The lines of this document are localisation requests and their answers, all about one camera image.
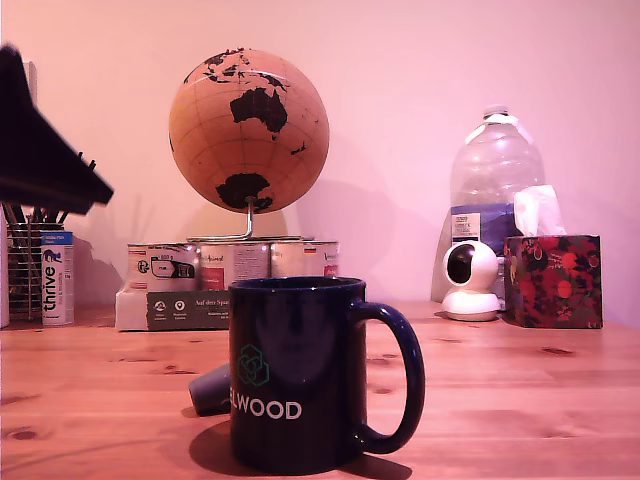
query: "white security camera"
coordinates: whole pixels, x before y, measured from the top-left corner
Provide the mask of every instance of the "white security camera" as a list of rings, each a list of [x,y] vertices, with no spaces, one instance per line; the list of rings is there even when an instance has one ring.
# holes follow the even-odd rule
[[[452,285],[442,301],[449,318],[487,321],[496,318],[500,303],[489,291],[498,276],[498,259],[482,242],[467,240],[453,245],[442,261]]]

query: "thrive can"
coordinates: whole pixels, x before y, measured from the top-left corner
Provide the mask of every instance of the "thrive can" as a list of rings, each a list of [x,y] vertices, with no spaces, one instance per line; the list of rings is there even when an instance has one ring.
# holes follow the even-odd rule
[[[198,251],[189,243],[129,244],[125,290],[196,290]]]
[[[338,276],[338,242],[282,241],[271,244],[271,276]]]
[[[73,234],[42,232],[42,324],[73,323]]]
[[[269,276],[269,244],[241,240],[200,246],[202,290],[226,290],[236,280]]]

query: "mug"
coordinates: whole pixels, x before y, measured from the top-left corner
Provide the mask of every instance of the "mug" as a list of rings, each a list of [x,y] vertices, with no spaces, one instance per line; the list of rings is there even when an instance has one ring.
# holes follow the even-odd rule
[[[365,282],[263,278],[229,290],[230,434],[241,463],[272,474],[319,473],[411,438],[425,396],[420,345],[400,312],[365,302]],[[366,424],[369,319],[391,329],[406,370],[404,414],[391,435]]]

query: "cardboard box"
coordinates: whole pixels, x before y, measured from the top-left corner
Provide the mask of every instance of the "cardboard box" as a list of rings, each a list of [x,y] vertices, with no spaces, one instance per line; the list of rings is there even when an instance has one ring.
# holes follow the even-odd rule
[[[228,328],[228,290],[116,294],[116,329],[120,331]]]
[[[602,328],[600,237],[505,240],[505,320],[523,327]]]

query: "mug handle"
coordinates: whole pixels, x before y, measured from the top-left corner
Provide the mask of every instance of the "mug handle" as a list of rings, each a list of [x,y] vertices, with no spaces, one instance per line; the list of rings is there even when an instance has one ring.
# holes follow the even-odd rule
[[[352,303],[350,319],[355,327],[366,320],[381,320],[391,329],[400,346],[407,375],[407,401],[398,429],[391,435],[383,435],[362,422],[356,425],[354,432],[355,440],[363,452],[395,452],[409,441],[422,416],[426,381],[420,344],[409,321],[389,305]]]

